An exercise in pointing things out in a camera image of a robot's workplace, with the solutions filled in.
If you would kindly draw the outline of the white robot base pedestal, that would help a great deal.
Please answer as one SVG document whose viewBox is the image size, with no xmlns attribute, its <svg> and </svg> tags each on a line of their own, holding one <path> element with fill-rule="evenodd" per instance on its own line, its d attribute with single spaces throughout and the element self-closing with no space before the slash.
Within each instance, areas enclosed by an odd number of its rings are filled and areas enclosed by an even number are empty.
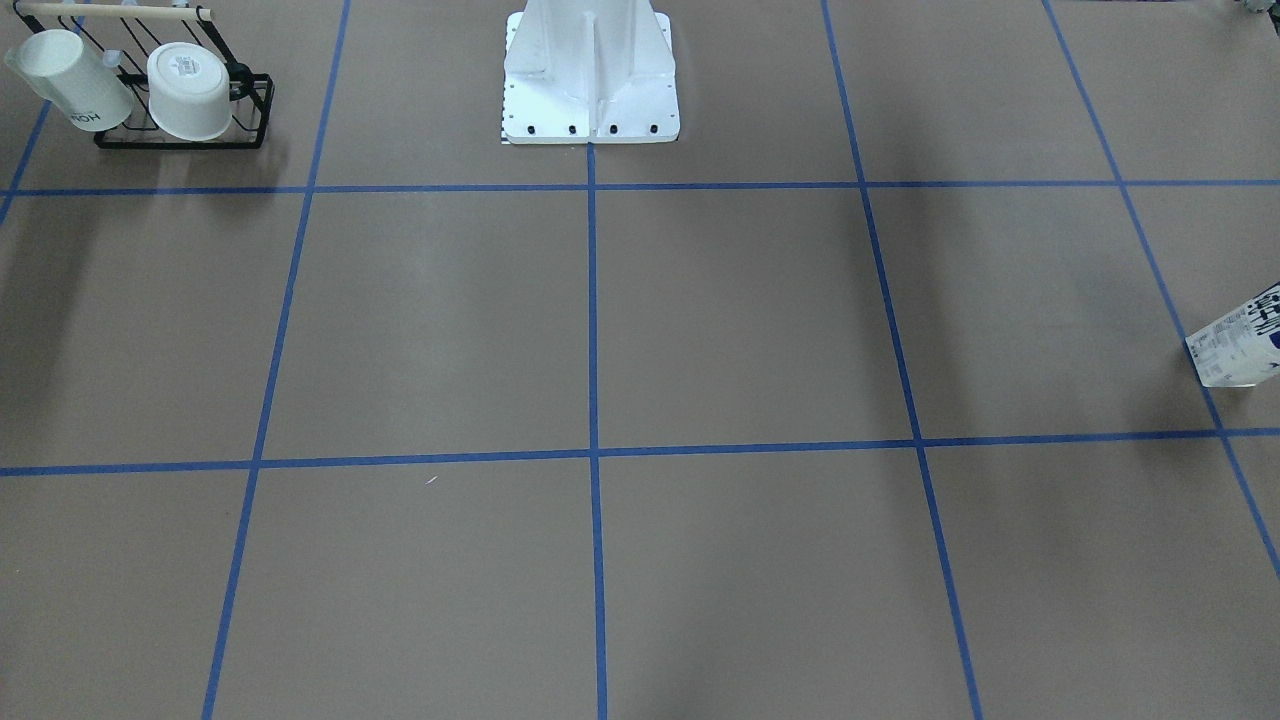
<svg viewBox="0 0 1280 720">
<path fill-rule="evenodd" d="M 649 1 L 529 1 L 506 19 L 500 138 L 669 143 L 681 135 L 672 24 Z"/>
</svg>

